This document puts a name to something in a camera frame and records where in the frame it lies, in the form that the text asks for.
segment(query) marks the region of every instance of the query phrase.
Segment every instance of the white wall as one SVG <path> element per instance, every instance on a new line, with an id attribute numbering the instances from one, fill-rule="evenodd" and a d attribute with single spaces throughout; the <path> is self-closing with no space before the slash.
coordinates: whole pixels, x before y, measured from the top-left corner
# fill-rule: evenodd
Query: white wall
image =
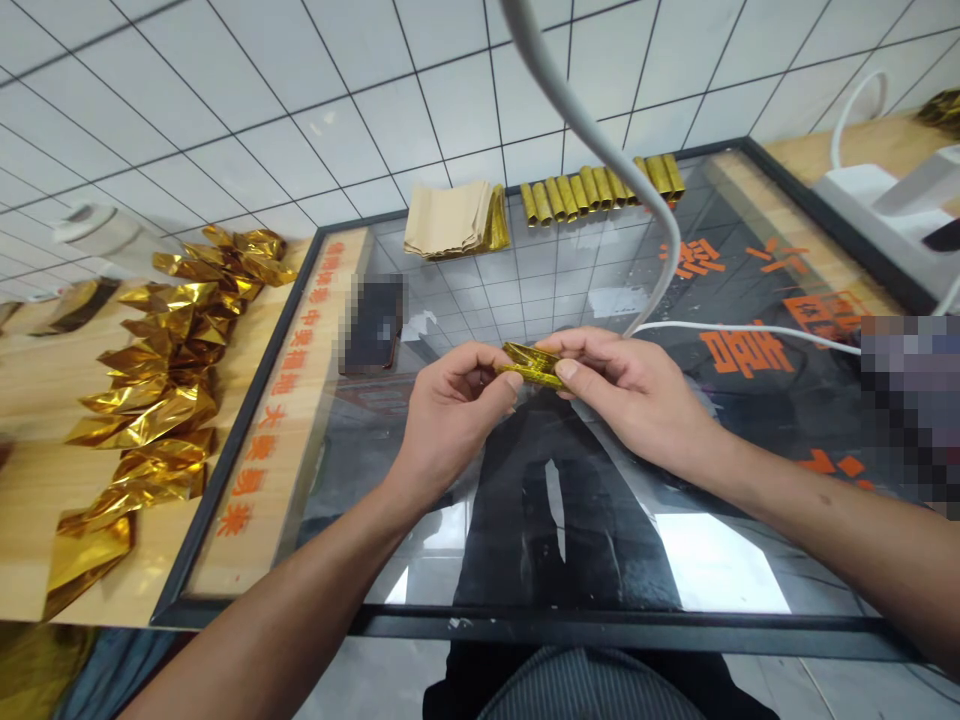
<path id="1" fill-rule="evenodd" d="M 958 0 L 534 5 L 631 154 L 827 129 L 878 67 L 894 111 L 960 82 Z M 0 299 L 99 268 L 48 240 L 81 199 L 182 239 L 307 237 L 403 209 L 415 182 L 594 162 L 507 38 L 495 0 L 0 0 Z"/>

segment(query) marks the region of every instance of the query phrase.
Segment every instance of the gray cable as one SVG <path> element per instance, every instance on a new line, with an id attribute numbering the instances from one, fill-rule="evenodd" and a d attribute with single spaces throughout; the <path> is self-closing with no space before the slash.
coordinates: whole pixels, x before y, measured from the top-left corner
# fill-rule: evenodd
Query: gray cable
<path id="1" fill-rule="evenodd" d="M 657 193 L 650 181 L 644 177 L 637 166 L 613 143 L 611 143 L 600 127 L 590 117 L 586 108 L 580 104 L 576 96 L 567 87 L 566 79 L 557 70 L 550 59 L 547 46 L 540 37 L 536 18 L 530 7 L 529 0 L 500 0 L 503 15 L 506 18 L 513 42 L 517 51 L 533 79 L 537 81 L 543 94 L 566 120 L 570 129 L 576 133 L 583 144 L 596 153 L 597 157 L 630 188 L 644 205 L 650 208 L 653 216 L 663 225 L 667 241 L 667 261 L 663 265 L 657 284 L 650 294 L 650 302 L 630 323 L 623 337 L 630 337 L 637 328 L 653 313 L 657 305 L 667 292 L 670 281 L 673 280 L 677 266 L 680 264 L 680 226 L 677 225 L 673 213 Z"/>

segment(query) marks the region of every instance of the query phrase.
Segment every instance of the white ceiling tile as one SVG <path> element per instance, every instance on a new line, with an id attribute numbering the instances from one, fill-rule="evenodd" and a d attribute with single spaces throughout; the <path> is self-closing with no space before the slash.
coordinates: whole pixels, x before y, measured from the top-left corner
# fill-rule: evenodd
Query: white ceiling tile
<path id="1" fill-rule="evenodd" d="M 633 109 L 656 11 L 657 3 L 639 2 L 573 24 L 570 87 L 594 120 Z M 600 80 L 611 73 L 615 82 Z"/>
<path id="2" fill-rule="evenodd" d="M 750 136 L 767 143 L 806 135 L 863 61 L 855 55 L 787 73 Z"/>
<path id="3" fill-rule="evenodd" d="M 616 147 L 623 145 L 623 137 L 627 134 L 627 123 L 630 118 L 627 116 L 610 118 L 597 123 L 601 132 L 607 136 Z M 563 172 L 565 175 L 580 172 L 584 165 L 602 165 L 603 163 L 594 155 L 593 150 L 583 144 L 583 141 L 573 130 L 564 130 L 566 140 L 563 146 Z"/>
<path id="4" fill-rule="evenodd" d="M 707 93 L 684 147 L 748 135 L 778 80 L 772 77 Z"/>
<path id="5" fill-rule="evenodd" d="M 380 153 L 349 98 L 294 116 L 341 186 L 387 174 Z"/>
<path id="6" fill-rule="evenodd" d="M 27 0 L 23 7 L 68 48 L 75 48 L 127 22 L 110 0 L 84 0 L 82 3 Z"/>
<path id="7" fill-rule="evenodd" d="M 295 199 L 337 186 L 290 118 L 261 125 L 237 138 Z"/>
<path id="8" fill-rule="evenodd" d="M 510 30 L 503 17 L 500 0 L 486 0 L 487 22 L 490 25 L 490 42 L 493 45 L 510 40 Z M 570 3 L 561 0 L 533 0 L 533 15 L 541 30 L 570 20 Z"/>
<path id="9" fill-rule="evenodd" d="M 283 114 L 280 103 L 206 2 L 188 0 L 138 27 L 231 130 Z"/>
<path id="10" fill-rule="evenodd" d="M 441 159 L 416 78 L 381 85 L 354 99 L 390 172 Z"/>
<path id="11" fill-rule="evenodd" d="M 487 53 L 427 70 L 420 74 L 420 84 L 444 157 L 500 144 Z"/>
<path id="12" fill-rule="evenodd" d="M 166 232 L 180 232 L 204 224 L 203 218 L 165 193 L 138 170 L 114 175 L 97 185 Z"/>
<path id="13" fill-rule="evenodd" d="M 176 150 L 76 58 L 64 58 L 23 82 L 133 165 Z"/>
<path id="14" fill-rule="evenodd" d="M 317 224 L 296 206 L 287 203 L 280 207 L 254 213 L 257 220 L 268 230 L 282 235 L 287 240 L 311 240 L 317 232 Z"/>
<path id="15" fill-rule="evenodd" d="M 350 90 L 413 72 L 391 0 L 306 0 Z"/>
<path id="16" fill-rule="evenodd" d="M 0 65 L 15 75 L 64 52 L 52 37 L 9 0 L 0 2 Z"/>
<path id="17" fill-rule="evenodd" d="M 636 109 L 706 90 L 742 5 L 742 0 L 663 0 Z"/>
<path id="18" fill-rule="evenodd" d="M 397 0 L 396 5 L 418 68 L 487 46 L 483 0 Z"/>
<path id="19" fill-rule="evenodd" d="M 346 92 L 300 0 L 269 4 L 214 0 L 213 4 L 288 111 Z"/>
<path id="20" fill-rule="evenodd" d="M 319 227 L 357 220 L 360 217 L 343 190 L 316 195 L 297 204 Z"/>
<path id="21" fill-rule="evenodd" d="M 87 178 L 103 177 L 128 167 L 106 145 L 21 83 L 0 90 L 0 122 Z"/>
<path id="22" fill-rule="evenodd" d="M 503 159 L 507 167 L 507 184 L 539 182 L 560 174 L 563 133 L 553 133 L 533 140 L 506 145 Z"/>
<path id="23" fill-rule="evenodd" d="M 390 178 L 353 185 L 344 188 L 344 192 L 347 193 L 347 197 L 350 198 L 361 217 L 373 217 L 407 207 L 403 202 L 403 196 L 397 191 L 397 186 Z"/>
<path id="24" fill-rule="evenodd" d="M 434 163 L 416 170 L 397 173 L 393 178 L 397 181 L 397 187 L 400 188 L 400 194 L 403 195 L 407 205 L 413 202 L 413 188 L 416 185 L 450 189 L 450 181 L 447 179 L 447 170 L 443 163 Z"/>
<path id="25" fill-rule="evenodd" d="M 236 138 L 217 140 L 187 155 L 247 210 L 256 211 L 290 200 Z"/>
<path id="26" fill-rule="evenodd" d="M 793 67 L 869 50 L 893 26 L 910 0 L 832 0 Z"/>
<path id="27" fill-rule="evenodd" d="M 817 123 L 813 132 L 832 130 L 853 91 L 865 77 L 877 70 L 884 70 L 887 73 L 887 97 L 883 111 L 888 111 L 927 70 L 933 67 L 937 60 L 957 41 L 957 38 L 960 38 L 960 30 L 920 38 L 874 51 L 870 59 L 857 71 L 844 91 L 830 106 L 820 122 Z M 878 80 L 873 80 L 857 97 L 847 118 L 847 125 L 856 125 L 869 120 L 876 114 L 879 100 L 880 83 Z"/>
<path id="28" fill-rule="evenodd" d="M 624 150 L 631 157 L 649 157 L 679 150 L 699 105 L 700 98 L 687 98 L 635 112 L 630 120 Z"/>
<path id="29" fill-rule="evenodd" d="M 725 87 L 786 70 L 827 0 L 751 0 L 723 52 L 710 87 Z"/>
<path id="30" fill-rule="evenodd" d="M 883 42 L 909 40 L 958 25 L 960 3 L 957 0 L 914 0 Z"/>
<path id="31" fill-rule="evenodd" d="M 133 28 L 77 57 L 179 148 L 227 133 L 226 126 Z"/>
<path id="32" fill-rule="evenodd" d="M 944 88 L 953 87 L 957 81 L 957 68 L 960 67 L 960 43 L 954 45 L 930 71 L 920 78 L 920 82 L 906 95 L 891 102 L 897 103 L 891 112 L 917 108 L 927 102 Z"/>
<path id="33" fill-rule="evenodd" d="M 569 25 L 543 34 L 547 51 L 557 67 L 567 67 L 569 35 Z M 563 119 L 531 77 L 513 44 L 493 51 L 493 71 L 503 142 L 563 129 Z"/>
<path id="34" fill-rule="evenodd" d="M 491 185 L 507 184 L 503 175 L 503 153 L 499 147 L 447 160 L 446 165 L 454 187 L 476 180 L 486 180 Z"/>

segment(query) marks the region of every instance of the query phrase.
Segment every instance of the gold foil tube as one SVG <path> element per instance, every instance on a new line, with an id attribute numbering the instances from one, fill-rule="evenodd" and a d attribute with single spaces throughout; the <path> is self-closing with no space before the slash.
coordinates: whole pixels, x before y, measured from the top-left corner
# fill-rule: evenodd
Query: gold foil tube
<path id="1" fill-rule="evenodd" d="M 537 219 L 543 227 L 553 222 L 553 213 L 550 212 L 550 201 L 547 200 L 547 189 L 543 183 L 533 186 L 533 202 L 537 206 Z"/>
<path id="2" fill-rule="evenodd" d="M 560 199 L 563 200 L 563 210 L 567 214 L 567 222 L 573 222 L 580 217 L 580 208 L 573 197 L 573 187 L 570 178 L 561 175 L 557 178 L 557 188 L 560 190 Z"/>
<path id="3" fill-rule="evenodd" d="M 554 178 L 543 181 L 547 186 L 547 199 L 550 200 L 550 209 L 553 210 L 553 219 L 563 222 L 567 219 L 567 211 L 563 208 L 563 198 L 560 197 L 560 188 Z"/>
<path id="4" fill-rule="evenodd" d="M 593 181 L 597 184 L 597 195 L 600 196 L 600 209 L 609 210 L 613 207 L 613 190 L 607 180 L 606 168 L 592 168 Z"/>
<path id="5" fill-rule="evenodd" d="M 610 168 L 607 168 L 607 182 L 610 183 L 610 190 L 613 192 L 613 202 L 617 207 L 623 207 L 627 204 L 627 189 L 620 182 L 620 178 Z"/>
<path id="6" fill-rule="evenodd" d="M 570 178 L 570 188 L 573 190 L 573 200 L 577 203 L 580 210 L 580 216 L 583 217 L 590 212 L 590 203 L 587 201 L 587 193 L 583 189 L 583 178 L 574 175 Z"/>
<path id="7" fill-rule="evenodd" d="M 536 227 L 537 203 L 533 199 L 533 190 L 528 183 L 520 185 L 520 197 L 523 200 L 523 214 L 527 218 L 527 227 Z"/>
<path id="8" fill-rule="evenodd" d="M 670 202 L 673 195 L 673 184 L 670 182 L 670 176 L 667 175 L 667 166 L 663 158 L 659 155 L 647 158 L 647 174 L 650 176 L 650 182 L 654 189 L 659 193 L 664 202 Z"/>
<path id="9" fill-rule="evenodd" d="M 667 177 L 670 178 L 670 186 L 673 188 L 673 194 L 670 196 L 670 207 L 676 207 L 686 192 L 687 186 L 683 184 L 683 177 L 680 175 L 680 168 L 677 167 L 677 159 L 672 153 L 663 155 L 663 165 L 667 170 Z"/>
<path id="10" fill-rule="evenodd" d="M 597 183 L 593 179 L 593 168 L 584 165 L 580 168 L 580 182 L 583 183 L 583 192 L 587 196 L 590 212 L 600 209 L 600 193 L 597 192 Z"/>

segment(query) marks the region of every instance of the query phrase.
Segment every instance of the white power adapter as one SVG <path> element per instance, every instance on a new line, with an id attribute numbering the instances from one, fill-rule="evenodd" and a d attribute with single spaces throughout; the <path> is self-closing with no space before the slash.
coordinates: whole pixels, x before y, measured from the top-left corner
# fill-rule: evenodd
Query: white power adapter
<path id="1" fill-rule="evenodd" d="M 899 182 L 878 165 L 829 171 L 813 191 L 880 252 L 942 301 L 960 275 L 960 251 L 923 239 L 953 221 L 941 205 L 960 195 L 960 145 L 943 148 Z M 953 299 L 955 309 L 957 299 Z"/>

